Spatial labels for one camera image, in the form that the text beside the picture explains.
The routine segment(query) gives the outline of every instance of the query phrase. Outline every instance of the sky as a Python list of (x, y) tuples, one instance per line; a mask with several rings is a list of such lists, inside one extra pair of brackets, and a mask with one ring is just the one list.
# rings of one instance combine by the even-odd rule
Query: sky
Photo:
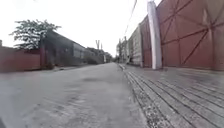
[(138, 0), (130, 21), (134, 0), (0, 0), (0, 5), (3, 46), (19, 43), (9, 36), (17, 26), (15, 21), (46, 19), (62, 27), (58, 33), (84, 47), (96, 48), (95, 40), (100, 40), (103, 50), (113, 56), (119, 38), (129, 38), (147, 15), (147, 0)]

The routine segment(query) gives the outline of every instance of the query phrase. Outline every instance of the red wall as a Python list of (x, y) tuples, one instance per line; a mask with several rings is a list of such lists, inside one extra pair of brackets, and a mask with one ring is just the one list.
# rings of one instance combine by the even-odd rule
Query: red wall
[(0, 71), (28, 71), (40, 69), (40, 55), (29, 54), (13, 48), (0, 47)]

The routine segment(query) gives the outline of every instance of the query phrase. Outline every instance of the road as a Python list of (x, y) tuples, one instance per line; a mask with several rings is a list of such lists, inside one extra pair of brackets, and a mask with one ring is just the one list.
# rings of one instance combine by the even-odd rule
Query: road
[(114, 63), (1, 74), (0, 117), (7, 128), (146, 127), (131, 87)]

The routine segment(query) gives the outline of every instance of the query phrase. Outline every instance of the paved sidewalk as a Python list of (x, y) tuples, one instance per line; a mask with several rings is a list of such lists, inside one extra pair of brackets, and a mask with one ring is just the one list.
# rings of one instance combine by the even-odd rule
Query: paved sidewalk
[(224, 128), (224, 75), (213, 71), (125, 66), (148, 124), (160, 128)]

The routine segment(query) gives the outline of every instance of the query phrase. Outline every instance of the sidewalk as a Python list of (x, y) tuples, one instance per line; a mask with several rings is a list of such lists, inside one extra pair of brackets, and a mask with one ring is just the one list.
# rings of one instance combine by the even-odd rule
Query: sidewalk
[(123, 68), (151, 127), (223, 128), (224, 75), (200, 70)]

